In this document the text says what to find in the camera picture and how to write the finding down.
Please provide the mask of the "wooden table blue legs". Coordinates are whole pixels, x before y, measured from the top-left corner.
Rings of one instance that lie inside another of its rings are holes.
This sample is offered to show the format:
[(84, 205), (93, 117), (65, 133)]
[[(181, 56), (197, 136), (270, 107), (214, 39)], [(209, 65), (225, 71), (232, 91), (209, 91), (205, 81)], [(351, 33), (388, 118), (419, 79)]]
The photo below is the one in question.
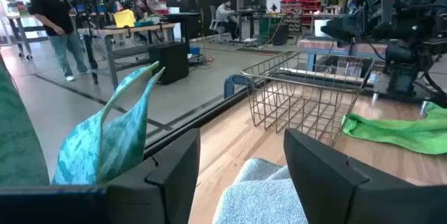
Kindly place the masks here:
[(315, 68), (317, 67), (316, 56), (318, 54), (330, 55), (333, 57), (341, 55), (350, 56), (351, 58), (367, 58), (367, 60), (362, 62), (362, 72), (360, 76), (364, 77), (369, 68), (369, 59), (381, 59), (381, 57), (384, 58), (387, 45), (384, 43), (375, 43), (371, 45), (367, 43), (359, 43), (346, 47), (338, 47), (337, 42), (333, 40), (310, 38), (299, 40), (298, 47), (300, 48), (301, 52), (307, 53), (308, 71), (315, 71)]

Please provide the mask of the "person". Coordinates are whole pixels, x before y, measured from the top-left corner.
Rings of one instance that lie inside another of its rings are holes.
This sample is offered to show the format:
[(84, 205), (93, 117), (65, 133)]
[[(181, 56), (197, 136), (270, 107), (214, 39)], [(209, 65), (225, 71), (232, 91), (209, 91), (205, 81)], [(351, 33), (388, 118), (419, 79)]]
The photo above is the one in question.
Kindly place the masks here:
[(74, 32), (69, 15), (71, 10), (71, 5), (67, 0), (31, 0), (31, 11), (43, 24), (64, 77), (69, 82), (75, 77), (66, 58), (67, 52), (73, 55), (79, 73), (89, 72), (84, 62), (79, 36)]
[(239, 33), (239, 21), (235, 16), (235, 11), (231, 9), (231, 1), (227, 0), (223, 2), (216, 9), (216, 19), (221, 22), (223, 26), (230, 32), (233, 40), (238, 40)]

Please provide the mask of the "red bin shelf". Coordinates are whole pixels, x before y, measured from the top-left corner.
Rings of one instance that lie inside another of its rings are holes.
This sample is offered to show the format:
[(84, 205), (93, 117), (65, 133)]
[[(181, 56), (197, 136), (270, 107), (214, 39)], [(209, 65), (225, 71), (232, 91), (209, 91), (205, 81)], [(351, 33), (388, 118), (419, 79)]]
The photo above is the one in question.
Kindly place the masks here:
[(280, 11), (286, 14), (284, 18), (288, 31), (292, 35), (302, 33), (303, 29), (313, 27), (313, 14), (321, 11), (319, 0), (281, 0)]

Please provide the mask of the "black standing desk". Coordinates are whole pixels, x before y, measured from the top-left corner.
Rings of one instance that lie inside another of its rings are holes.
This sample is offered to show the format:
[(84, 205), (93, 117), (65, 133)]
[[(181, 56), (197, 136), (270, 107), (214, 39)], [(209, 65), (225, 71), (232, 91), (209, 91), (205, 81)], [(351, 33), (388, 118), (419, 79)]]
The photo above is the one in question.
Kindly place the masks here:
[[(266, 13), (266, 9), (260, 9), (260, 10), (249, 9), (249, 10), (238, 10), (238, 11), (232, 12), (228, 18), (228, 21), (234, 22), (234, 20), (237, 20), (236, 29), (237, 29), (240, 37), (237, 40), (230, 40), (231, 45), (239, 43), (239, 44), (245, 45), (246, 47), (254, 46), (254, 43), (258, 42), (258, 40), (256, 38), (254, 38), (254, 16), (255, 15), (261, 16), (262, 14), (265, 14), (265, 13)], [(249, 18), (249, 37), (245, 38), (245, 39), (242, 38), (241, 23), (242, 23), (243, 17)]]

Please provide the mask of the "green bin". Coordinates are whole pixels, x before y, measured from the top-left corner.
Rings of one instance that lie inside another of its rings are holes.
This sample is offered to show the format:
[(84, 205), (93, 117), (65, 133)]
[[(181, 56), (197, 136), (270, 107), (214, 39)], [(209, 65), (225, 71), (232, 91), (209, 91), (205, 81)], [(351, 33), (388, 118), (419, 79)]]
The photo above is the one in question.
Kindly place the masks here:
[(274, 16), (262, 16), (259, 19), (258, 42), (261, 45), (266, 44), (276, 31), (281, 18)]

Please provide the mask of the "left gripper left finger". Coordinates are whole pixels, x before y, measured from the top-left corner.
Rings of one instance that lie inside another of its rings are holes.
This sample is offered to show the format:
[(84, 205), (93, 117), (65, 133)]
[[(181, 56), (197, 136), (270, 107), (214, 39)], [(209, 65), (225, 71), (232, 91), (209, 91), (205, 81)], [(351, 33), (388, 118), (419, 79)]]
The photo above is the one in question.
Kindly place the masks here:
[(187, 224), (199, 162), (192, 128), (107, 184), (0, 187), (0, 224)]

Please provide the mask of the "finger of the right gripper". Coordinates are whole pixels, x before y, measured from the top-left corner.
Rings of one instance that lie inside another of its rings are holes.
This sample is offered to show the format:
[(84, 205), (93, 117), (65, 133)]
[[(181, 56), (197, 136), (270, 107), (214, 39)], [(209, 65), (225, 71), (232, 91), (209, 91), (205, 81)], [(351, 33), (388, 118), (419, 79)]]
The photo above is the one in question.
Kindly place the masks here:
[(349, 44), (353, 38), (365, 39), (366, 18), (357, 16), (336, 17), (321, 27), (321, 31), (341, 44)]

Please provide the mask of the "bright green microfiber towel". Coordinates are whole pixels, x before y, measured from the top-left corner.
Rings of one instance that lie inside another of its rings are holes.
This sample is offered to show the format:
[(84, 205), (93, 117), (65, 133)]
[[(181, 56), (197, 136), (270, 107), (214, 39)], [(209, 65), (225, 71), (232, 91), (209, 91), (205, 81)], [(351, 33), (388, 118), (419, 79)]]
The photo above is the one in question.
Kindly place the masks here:
[(420, 154), (447, 154), (447, 108), (429, 102), (426, 117), (417, 121), (369, 120), (346, 114), (343, 132), (351, 137), (394, 144)]

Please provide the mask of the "black tripod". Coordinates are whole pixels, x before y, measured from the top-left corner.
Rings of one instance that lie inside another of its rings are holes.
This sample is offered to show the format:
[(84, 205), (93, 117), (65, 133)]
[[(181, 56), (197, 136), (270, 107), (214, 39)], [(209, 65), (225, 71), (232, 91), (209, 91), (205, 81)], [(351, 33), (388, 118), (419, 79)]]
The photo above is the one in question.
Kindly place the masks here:
[(88, 34), (84, 36), (84, 42), (85, 42), (85, 49), (87, 52), (87, 58), (89, 60), (89, 64), (91, 67), (91, 75), (93, 78), (93, 82), (94, 84), (98, 84), (98, 64), (97, 61), (94, 58), (94, 54), (93, 54), (93, 49), (92, 49), (92, 32), (91, 32), (91, 15), (88, 11), (88, 7), (87, 7), (87, 1), (86, 0), (82, 0), (83, 2), (83, 6), (84, 6), (84, 20), (87, 23), (87, 31)]

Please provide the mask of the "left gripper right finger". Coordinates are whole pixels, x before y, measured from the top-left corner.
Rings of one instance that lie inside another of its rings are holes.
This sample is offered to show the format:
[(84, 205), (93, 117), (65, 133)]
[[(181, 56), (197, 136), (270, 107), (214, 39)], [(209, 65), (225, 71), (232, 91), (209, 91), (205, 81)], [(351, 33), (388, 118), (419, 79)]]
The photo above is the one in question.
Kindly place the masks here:
[(284, 152), (309, 224), (447, 224), (447, 185), (410, 184), (296, 129)]

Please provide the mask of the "teal microfiber towel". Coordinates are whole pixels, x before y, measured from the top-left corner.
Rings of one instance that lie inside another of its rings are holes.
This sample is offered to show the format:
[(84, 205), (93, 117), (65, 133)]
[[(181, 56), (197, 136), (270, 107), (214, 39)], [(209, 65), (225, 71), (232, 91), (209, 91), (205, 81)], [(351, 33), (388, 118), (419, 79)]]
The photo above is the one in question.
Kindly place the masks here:
[(250, 158), (222, 193), (212, 224), (308, 224), (288, 167)]

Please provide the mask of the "potted snake plant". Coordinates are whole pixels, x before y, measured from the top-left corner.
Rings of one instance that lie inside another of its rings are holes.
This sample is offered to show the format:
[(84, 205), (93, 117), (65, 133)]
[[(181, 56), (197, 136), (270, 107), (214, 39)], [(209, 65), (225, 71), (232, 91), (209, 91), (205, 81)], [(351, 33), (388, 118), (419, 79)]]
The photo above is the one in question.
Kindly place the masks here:
[[(141, 163), (149, 96), (162, 73), (155, 62), (127, 75), (106, 105), (68, 134), (50, 178), (36, 131), (0, 56), (0, 186), (104, 184)], [(149, 81), (138, 102), (106, 123), (119, 98), (145, 77)]]

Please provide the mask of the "grey office chair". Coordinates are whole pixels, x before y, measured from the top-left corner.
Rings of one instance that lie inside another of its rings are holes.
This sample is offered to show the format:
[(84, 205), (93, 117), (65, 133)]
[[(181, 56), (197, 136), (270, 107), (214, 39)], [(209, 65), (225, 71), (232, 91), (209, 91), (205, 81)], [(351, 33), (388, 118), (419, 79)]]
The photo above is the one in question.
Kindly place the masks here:
[(226, 39), (223, 39), (222, 36), (228, 28), (228, 23), (221, 16), (220, 12), (222, 10), (227, 10), (227, 7), (224, 3), (221, 4), (218, 8), (216, 6), (210, 6), (212, 19), (210, 22), (209, 29), (212, 31), (213, 35), (217, 37), (215, 39), (212, 39), (210, 41), (211, 43), (215, 41), (217, 41), (218, 43), (226, 41)]

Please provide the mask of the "wooden workbench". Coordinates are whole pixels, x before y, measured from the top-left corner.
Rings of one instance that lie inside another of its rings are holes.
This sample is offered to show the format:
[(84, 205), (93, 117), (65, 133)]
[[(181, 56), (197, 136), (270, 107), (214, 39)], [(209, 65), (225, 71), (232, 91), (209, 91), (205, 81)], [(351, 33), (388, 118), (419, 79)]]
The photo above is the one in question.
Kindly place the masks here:
[[(173, 41), (173, 28), (174, 24), (162, 23), (152, 26), (142, 26), (142, 27), (124, 27), (117, 28), (116, 26), (110, 26), (106, 29), (91, 29), (92, 32), (92, 42), (94, 38), (100, 38), (105, 44), (105, 61), (108, 64), (109, 73), (113, 87), (116, 89), (118, 87), (118, 77), (117, 73), (122, 70), (135, 68), (137, 66), (142, 66), (149, 63), (149, 57), (143, 57), (143, 54), (149, 54), (149, 48), (155, 45), (164, 44), (162, 42), (159, 44), (147, 44), (147, 45), (134, 45), (134, 46), (120, 46), (113, 43), (115, 35), (122, 35), (124, 38), (130, 38), (135, 32), (166, 32), (167, 40)], [(77, 32), (80, 35), (88, 34), (87, 28), (78, 29)]]

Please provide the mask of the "black computer tower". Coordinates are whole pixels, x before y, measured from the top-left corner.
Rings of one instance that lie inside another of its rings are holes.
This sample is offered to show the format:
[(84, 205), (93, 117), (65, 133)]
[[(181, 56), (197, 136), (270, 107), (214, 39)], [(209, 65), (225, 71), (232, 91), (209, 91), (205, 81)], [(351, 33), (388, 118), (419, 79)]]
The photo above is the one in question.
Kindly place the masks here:
[(171, 42), (149, 48), (149, 62), (159, 62), (155, 73), (164, 68), (159, 82), (167, 85), (186, 78), (189, 75), (189, 63), (186, 43)]

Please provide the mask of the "yellow bin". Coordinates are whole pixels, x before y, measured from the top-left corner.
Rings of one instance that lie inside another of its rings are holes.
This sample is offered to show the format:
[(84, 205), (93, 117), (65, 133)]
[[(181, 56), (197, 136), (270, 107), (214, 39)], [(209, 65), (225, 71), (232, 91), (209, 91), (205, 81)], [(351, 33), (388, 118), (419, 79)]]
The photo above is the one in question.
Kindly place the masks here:
[(121, 10), (113, 14), (117, 28), (134, 27), (135, 15), (132, 10)]

